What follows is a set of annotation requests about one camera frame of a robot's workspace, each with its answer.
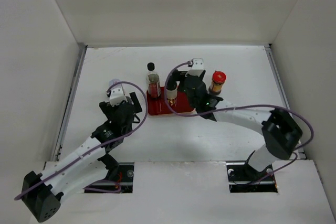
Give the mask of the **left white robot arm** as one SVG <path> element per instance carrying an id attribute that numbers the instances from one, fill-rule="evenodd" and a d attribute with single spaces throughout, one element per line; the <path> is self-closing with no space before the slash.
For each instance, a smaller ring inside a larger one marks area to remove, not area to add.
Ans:
<path id="1" fill-rule="evenodd" d="M 66 158 L 40 173 L 29 172 L 23 179 L 21 200 L 38 223 L 49 220 L 72 194 L 118 175 L 119 163 L 110 152 L 141 124 L 142 112 L 136 93 L 125 95 L 120 88 L 110 91 L 110 100 L 99 104 L 107 120 Z"/>

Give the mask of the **white label dark bottle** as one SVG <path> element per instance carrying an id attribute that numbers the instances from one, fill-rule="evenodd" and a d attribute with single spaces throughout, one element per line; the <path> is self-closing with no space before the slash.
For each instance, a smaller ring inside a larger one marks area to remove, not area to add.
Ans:
<path id="1" fill-rule="evenodd" d="M 176 105 L 177 100 L 177 84 L 166 88 L 166 100 L 170 106 Z"/>

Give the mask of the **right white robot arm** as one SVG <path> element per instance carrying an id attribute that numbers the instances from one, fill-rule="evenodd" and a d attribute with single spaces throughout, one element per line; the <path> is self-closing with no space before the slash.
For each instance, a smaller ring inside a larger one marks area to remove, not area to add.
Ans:
<path id="1" fill-rule="evenodd" d="M 248 156 L 243 166 L 242 174 L 247 179 L 261 179 L 272 163 L 291 157 L 303 132 L 288 109 L 270 105 L 263 111 L 261 106 L 234 106 L 207 91 L 204 74 L 205 70 L 196 75 L 173 70 L 165 81 L 164 96 L 169 99 L 171 92 L 182 91 L 196 116 L 234 124 L 260 134 L 264 144 Z"/>

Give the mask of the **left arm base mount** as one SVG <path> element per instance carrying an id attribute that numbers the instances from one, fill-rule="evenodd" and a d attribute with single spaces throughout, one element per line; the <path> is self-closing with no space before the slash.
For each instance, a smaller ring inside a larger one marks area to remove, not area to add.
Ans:
<path id="1" fill-rule="evenodd" d="M 109 169 L 106 177 L 84 188 L 86 194 L 130 194 L 133 193 L 134 162 L 122 162 Z"/>

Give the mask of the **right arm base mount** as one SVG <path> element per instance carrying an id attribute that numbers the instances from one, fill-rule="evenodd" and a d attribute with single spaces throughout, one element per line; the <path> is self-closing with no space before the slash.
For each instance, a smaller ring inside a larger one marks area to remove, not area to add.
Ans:
<path id="1" fill-rule="evenodd" d="M 262 172 L 251 168 L 247 161 L 226 164 L 231 193 L 277 193 L 277 183 L 270 164 Z"/>

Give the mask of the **black cap sauce bottle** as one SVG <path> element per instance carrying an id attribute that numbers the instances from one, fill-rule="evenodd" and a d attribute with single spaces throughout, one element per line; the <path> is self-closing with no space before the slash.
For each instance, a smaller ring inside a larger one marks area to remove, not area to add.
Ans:
<path id="1" fill-rule="evenodd" d="M 148 94 L 151 98 L 157 99 L 161 95 L 160 77 L 155 71 L 155 64 L 153 62 L 147 64 L 147 70 L 146 81 L 148 85 Z"/>

